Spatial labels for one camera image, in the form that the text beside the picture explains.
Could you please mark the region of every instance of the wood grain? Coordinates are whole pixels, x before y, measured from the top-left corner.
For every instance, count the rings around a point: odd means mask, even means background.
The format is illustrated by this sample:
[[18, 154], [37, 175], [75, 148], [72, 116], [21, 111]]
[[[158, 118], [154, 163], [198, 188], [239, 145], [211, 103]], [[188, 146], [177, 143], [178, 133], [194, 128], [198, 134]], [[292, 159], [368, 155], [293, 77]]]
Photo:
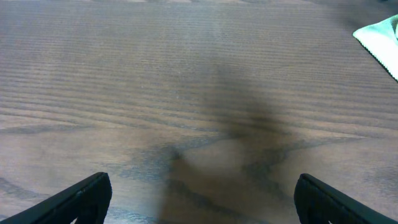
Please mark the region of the wood grain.
[[398, 84], [351, 35], [392, 10], [354, 8], [0, 1], [0, 219], [103, 171], [106, 223], [298, 223], [303, 172], [398, 220]]

